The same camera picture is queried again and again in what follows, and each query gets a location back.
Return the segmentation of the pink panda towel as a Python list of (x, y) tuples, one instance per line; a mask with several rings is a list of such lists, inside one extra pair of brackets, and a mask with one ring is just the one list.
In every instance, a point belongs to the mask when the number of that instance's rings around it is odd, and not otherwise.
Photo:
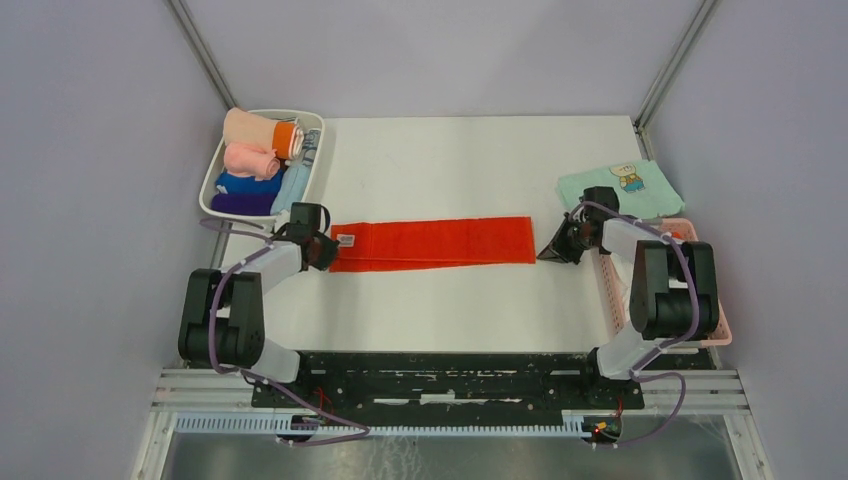
[(224, 168), (236, 177), (266, 181), (280, 171), (281, 165), (275, 150), (233, 142), (225, 147)]

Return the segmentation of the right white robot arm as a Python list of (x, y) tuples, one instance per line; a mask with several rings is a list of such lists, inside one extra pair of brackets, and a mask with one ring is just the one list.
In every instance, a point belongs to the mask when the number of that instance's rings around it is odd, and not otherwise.
[(669, 348), (712, 333), (720, 321), (720, 304), (713, 247), (678, 240), (620, 213), (611, 187), (585, 189), (537, 257), (578, 264), (589, 250), (616, 254), (633, 266), (630, 320), (591, 352), (593, 371), (577, 382), (580, 400), (602, 408), (617, 396), (616, 381), (641, 381), (642, 370)]

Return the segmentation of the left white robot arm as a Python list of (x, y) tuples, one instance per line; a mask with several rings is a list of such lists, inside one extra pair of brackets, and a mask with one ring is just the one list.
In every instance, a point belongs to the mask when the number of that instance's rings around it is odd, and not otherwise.
[(187, 363), (219, 373), (242, 373), (261, 382), (277, 381), (278, 396), (293, 407), (313, 397), (313, 378), (299, 370), (301, 355), (266, 336), (264, 298), (285, 280), (310, 269), (326, 271), (339, 242), (328, 235), (329, 210), (296, 202), (289, 219), (272, 230), (241, 220), (246, 230), (203, 219), (209, 229), (255, 238), (260, 248), (229, 266), (194, 270), (188, 279), (177, 339)]

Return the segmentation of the orange cloth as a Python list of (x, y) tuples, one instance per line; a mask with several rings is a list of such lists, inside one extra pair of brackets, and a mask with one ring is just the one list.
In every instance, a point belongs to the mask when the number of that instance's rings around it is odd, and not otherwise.
[(536, 261), (532, 219), (490, 217), (335, 225), (333, 273), (392, 272)]

